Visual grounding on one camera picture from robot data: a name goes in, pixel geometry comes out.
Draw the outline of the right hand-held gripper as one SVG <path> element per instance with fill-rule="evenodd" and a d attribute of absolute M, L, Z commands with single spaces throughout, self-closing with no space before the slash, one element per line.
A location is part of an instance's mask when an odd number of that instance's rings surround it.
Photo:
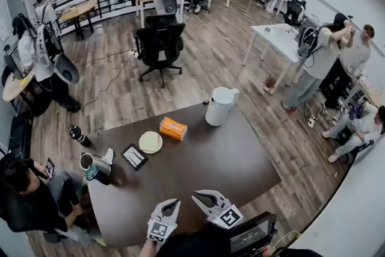
<path fill-rule="evenodd" d="M 198 190 L 192 195 L 193 201 L 205 213 L 207 220 L 223 229 L 231 229 L 243 220 L 243 215 L 235 205 L 215 190 Z M 208 205 L 218 205 L 212 210 Z"/>

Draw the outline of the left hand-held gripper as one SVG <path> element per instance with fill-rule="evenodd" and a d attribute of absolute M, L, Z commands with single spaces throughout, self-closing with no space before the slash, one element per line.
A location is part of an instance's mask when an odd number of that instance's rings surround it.
<path fill-rule="evenodd" d="M 148 221 L 147 239 L 164 243 L 177 228 L 177 217 L 180 209 L 179 199 L 168 199 L 156 205 Z M 167 220 L 155 217 L 167 217 Z"/>

